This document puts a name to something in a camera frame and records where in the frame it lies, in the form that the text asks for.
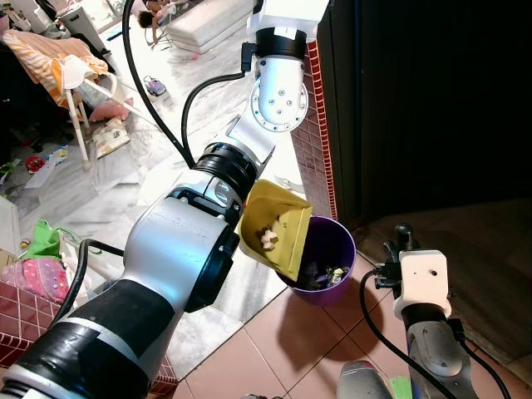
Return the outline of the paper trash pile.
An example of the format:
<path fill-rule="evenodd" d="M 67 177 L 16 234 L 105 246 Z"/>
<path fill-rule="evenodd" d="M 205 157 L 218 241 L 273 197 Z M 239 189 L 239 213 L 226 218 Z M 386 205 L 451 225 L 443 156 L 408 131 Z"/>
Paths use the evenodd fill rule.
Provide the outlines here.
<path fill-rule="evenodd" d="M 310 263 L 300 271 L 299 282 L 303 289 L 324 290 L 341 283 L 346 274 L 347 270 L 342 267 Z"/>

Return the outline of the pink patterned bag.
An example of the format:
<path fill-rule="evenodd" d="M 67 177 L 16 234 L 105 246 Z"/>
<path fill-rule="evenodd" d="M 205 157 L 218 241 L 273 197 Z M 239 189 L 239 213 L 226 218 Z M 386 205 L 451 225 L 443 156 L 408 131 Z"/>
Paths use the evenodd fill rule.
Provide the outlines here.
<path fill-rule="evenodd" d="M 0 269 L 0 280 L 54 303 L 63 303 L 70 292 L 66 267 L 53 256 L 12 262 Z"/>

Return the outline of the green bag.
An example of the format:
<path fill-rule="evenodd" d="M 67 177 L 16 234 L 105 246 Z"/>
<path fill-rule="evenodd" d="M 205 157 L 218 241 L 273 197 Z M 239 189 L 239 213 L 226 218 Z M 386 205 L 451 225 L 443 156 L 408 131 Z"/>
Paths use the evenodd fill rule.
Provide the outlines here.
<path fill-rule="evenodd" d="M 71 244 L 76 252 L 80 242 L 80 237 L 69 229 L 50 225 L 48 220 L 39 219 L 34 224 L 30 243 L 23 257 L 25 259 L 61 259 L 63 244 Z"/>

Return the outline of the yellow dustpan with red handle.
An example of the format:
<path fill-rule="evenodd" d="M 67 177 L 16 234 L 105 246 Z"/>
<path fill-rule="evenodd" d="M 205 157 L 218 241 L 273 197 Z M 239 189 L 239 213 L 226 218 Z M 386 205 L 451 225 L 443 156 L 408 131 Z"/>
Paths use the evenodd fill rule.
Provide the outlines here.
<path fill-rule="evenodd" d="M 312 212 L 312 203 L 292 191 L 267 180 L 256 181 L 237 224 L 239 249 L 276 273 L 296 278 Z M 259 232 L 265 228 L 278 235 L 273 251 L 262 250 Z"/>

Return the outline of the orange striped cloth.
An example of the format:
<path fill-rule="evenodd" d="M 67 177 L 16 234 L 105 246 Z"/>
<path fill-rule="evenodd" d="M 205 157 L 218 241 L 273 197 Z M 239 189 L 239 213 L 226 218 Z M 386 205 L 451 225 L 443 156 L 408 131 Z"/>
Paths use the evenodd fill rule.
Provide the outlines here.
<path fill-rule="evenodd" d="M 93 76 L 109 71 L 106 61 L 94 56 L 87 43 L 79 38 L 52 39 L 12 29 L 2 35 L 2 41 L 12 50 L 31 79 L 45 87 L 57 105 L 64 109 L 67 109 L 62 91 L 65 57 L 80 58 L 90 66 Z"/>

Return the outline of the small red floor item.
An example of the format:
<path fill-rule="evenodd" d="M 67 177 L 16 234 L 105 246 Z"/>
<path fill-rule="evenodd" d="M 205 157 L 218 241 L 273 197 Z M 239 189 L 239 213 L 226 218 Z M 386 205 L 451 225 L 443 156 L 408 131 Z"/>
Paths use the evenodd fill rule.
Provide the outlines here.
<path fill-rule="evenodd" d="M 30 172 L 30 174 L 37 174 L 39 170 L 42 170 L 43 167 L 46 166 L 48 163 L 48 160 L 46 157 L 41 156 L 30 156 L 27 157 L 26 160 L 24 160 L 24 168 L 26 168 L 27 171 Z"/>

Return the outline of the crumpled white paper scrap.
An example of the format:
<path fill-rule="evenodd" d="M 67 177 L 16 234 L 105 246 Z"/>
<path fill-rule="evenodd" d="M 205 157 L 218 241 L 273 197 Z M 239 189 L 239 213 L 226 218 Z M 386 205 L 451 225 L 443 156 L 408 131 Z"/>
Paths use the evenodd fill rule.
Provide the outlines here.
<path fill-rule="evenodd" d="M 261 240 L 263 251 L 273 251 L 279 239 L 280 236 L 271 228 L 265 228 L 259 232 L 259 240 Z"/>

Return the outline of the white plastic chair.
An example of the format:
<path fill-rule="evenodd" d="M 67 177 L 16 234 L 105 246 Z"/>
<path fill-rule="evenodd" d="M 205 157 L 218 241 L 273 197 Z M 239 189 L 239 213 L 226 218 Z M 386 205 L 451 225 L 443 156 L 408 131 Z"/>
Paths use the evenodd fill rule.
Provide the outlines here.
<path fill-rule="evenodd" d="M 123 86 L 124 88 L 129 88 L 129 90 L 135 90 L 135 87 L 124 83 L 121 79 L 119 79 L 118 76 L 115 76 L 114 73 L 101 73 L 103 76 L 109 76 L 111 79 L 111 86 L 109 88 L 103 88 L 96 84 L 95 80 L 92 79 L 92 69 L 90 68 L 90 65 L 85 63 L 82 58 L 79 58 L 77 56 L 67 56 L 62 58 L 61 72 L 62 80 L 61 83 L 58 84 L 58 86 L 61 88 L 61 93 L 66 99 L 70 115 L 70 121 L 73 125 L 73 130 L 75 130 L 75 137 L 81 152 L 82 169 L 84 171 L 90 171 L 92 165 L 94 164 L 92 164 L 90 156 L 87 153 L 87 145 L 85 144 L 81 129 L 82 121 L 79 118 L 79 114 L 77 114 L 77 111 L 82 111 L 82 114 L 84 116 L 87 116 L 87 113 L 85 113 L 84 106 L 81 103 L 75 104 L 75 99 L 73 99 L 73 92 L 75 92 L 78 87 L 85 85 L 88 88 L 91 88 L 92 91 L 99 92 L 100 95 L 106 96 L 107 99 L 113 100 L 114 102 L 121 104 L 121 106 L 125 107 L 126 110 L 128 110 L 130 113 L 134 114 L 138 118 L 143 119 L 143 121 L 147 121 L 150 126 L 153 126 L 153 128 L 159 129 L 159 125 L 157 125 L 157 123 L 155 123 L 155 121 L 153 121 L 153 119 L 149 117 L 149 115 L 147 115 L 143 111 L 137 110 L 136 107 L 132 104 L 126 103 L 124 96 L 118 96 L 116 94 L 118 84 L 121 84 L 121 86 Z"/>

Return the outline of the purple plastic bucket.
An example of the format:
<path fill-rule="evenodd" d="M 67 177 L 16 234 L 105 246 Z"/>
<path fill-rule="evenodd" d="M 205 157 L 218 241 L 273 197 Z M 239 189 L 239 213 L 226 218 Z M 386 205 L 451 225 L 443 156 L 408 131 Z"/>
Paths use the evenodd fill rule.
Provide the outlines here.
<path fill-rule="evenodd" d="M 288 278 L 281 273 L 278 277 L 293 290 L 296 296 L 316 307 L 334 307 L 342 302 L 343 296 L 353 285 L 352 267 L 356 263 L 356 244 L 348 229 L 337 221 L 320 216 L 309 220 L 308 236 L 303 247 L 303 258 L 298 263 L 296 278 Z M 299 282 L 303 266 L 317 263 L 324 266 L 338 266 L 347 270 L 346 277 L 334 288 L 324 290 L 307 290 Z"/>

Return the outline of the green plastic item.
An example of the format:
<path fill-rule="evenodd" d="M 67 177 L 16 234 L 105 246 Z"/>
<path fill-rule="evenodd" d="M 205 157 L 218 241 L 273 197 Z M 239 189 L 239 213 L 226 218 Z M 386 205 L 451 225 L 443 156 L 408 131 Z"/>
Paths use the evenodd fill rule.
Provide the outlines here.
<path fill-rule="evenodd" d="M 392 389 L 394 399 L 414 399 L 413 387 L 407 376 L 396 376 L 388 378 L 388 385 Z"/>

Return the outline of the small purple toy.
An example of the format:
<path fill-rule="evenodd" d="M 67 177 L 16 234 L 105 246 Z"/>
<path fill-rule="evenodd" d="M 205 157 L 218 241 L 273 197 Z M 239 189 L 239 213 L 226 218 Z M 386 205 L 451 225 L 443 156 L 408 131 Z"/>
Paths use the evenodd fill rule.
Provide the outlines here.
<path fill-rule="evenodd" d="M 166 85 L 152 76 L 143 77 L 143 85 L 145 91 L 152 96 L 163 96 L 167 92 Z"/>

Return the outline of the cream floor cushion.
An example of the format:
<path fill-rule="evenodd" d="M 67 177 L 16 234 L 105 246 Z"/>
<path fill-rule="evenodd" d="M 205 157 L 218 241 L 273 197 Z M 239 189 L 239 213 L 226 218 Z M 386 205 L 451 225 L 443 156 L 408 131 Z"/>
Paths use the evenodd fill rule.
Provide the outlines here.
<path fill-rule="evenodd" d="M 96 160 L 110 155 L 111 152 L 123 147 L 123 145 L 128 145 L 130 141 L 131 136 L 128 126 L 118 118 L 103 123 L 91 134 L 91 143 Z"/>

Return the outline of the right robot leg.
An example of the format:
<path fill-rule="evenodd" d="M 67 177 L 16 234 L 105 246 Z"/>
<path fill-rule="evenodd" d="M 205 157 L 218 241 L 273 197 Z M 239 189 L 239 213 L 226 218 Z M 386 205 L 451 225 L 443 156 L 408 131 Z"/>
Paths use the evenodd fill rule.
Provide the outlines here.
<path fill-rule="evenodd" d="M 346 362 L 336 384 L 336 399 L 394 399 L 387 384 L 368 361 Z"/>

